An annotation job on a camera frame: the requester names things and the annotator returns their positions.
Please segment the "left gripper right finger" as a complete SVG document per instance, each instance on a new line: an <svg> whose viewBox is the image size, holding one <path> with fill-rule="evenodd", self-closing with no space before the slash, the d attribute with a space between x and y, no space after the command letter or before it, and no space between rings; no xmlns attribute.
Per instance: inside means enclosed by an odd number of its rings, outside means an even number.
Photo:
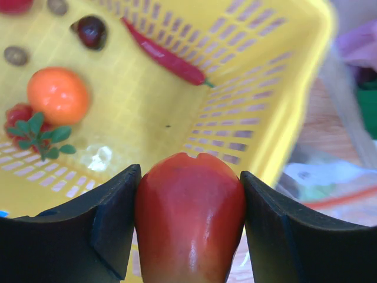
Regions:
<svg viewBox="0 0 377 283"><path fill-rule="evenodd" d="M376 282L376 227L317 212L248 171L240 181L255 282Z"/></svg>

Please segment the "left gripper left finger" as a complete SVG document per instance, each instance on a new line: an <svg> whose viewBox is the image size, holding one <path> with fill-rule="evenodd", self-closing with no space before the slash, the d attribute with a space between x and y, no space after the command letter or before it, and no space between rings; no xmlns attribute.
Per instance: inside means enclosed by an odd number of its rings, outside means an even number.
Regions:
<svg viewBox="0 0 377 283"><path fill-rule="evenodd" d="M1 219L2 282L120 282L127 273L141 168L37 216Z"/></svg>

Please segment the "clear zip top bag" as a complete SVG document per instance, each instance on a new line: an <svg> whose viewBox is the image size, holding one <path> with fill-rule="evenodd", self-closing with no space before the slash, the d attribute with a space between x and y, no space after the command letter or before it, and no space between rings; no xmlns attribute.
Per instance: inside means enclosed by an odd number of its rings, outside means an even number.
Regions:
<svg viewBox="0 0 377 283"><path fill-rule="evenodd" d="M376 170L297 144L275 189L322 214L376 226Z"/></svg>

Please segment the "red lychee with leaves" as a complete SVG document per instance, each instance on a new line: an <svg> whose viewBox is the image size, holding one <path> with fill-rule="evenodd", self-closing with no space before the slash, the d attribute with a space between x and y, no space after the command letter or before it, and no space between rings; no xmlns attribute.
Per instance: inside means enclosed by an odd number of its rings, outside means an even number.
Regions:
<svg viewBox="0 0 377 283"><path fill-rule="evenodd" d="M41 160L56 160L61 154L75 154L76 148L65 143L71 133L70 126L53 126L45 121L41 112L33 111L29 104L19 103L5 112L5 134L21 150L33 150Z"/></svg>

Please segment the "orange persimmon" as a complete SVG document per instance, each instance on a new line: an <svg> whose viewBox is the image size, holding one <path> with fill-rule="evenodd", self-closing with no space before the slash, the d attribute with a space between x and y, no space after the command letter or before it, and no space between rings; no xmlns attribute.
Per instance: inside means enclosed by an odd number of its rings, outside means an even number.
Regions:
<svg viewBox="0 0 377 283"><path fill-rule="evenodd" d="M47 67L32 75L27 84L28 101L36 112L55 126L79 123L90 105L90 93L82 79L62 67Z"/></svg>

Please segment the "dark mangosteen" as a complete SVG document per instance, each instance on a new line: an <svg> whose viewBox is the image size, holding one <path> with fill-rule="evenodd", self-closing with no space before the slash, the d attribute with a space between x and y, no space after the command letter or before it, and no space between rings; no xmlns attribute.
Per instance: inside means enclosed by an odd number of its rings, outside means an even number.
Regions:
<svg viewBox="0 0 377 283"><path fill-rule="evenodd" d="M107 40L107 27L97 16L88 15L77 20L70 26L70 30L77 35L81 43L90 50L99 51Z"/></svg>

